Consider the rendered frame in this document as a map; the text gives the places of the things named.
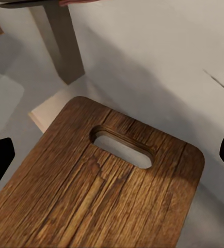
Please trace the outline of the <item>cutting board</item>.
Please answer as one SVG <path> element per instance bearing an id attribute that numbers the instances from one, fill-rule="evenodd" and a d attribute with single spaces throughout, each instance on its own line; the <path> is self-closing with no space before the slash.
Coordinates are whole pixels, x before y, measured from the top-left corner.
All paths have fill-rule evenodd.
<path id="1" fill-rule="evenodd" d="M 153 165 L 93 144 L 101 130 Z M 0 191 L 0 248 L 177 248 L 204 167 L 196 146 L 76 96 Z"/>

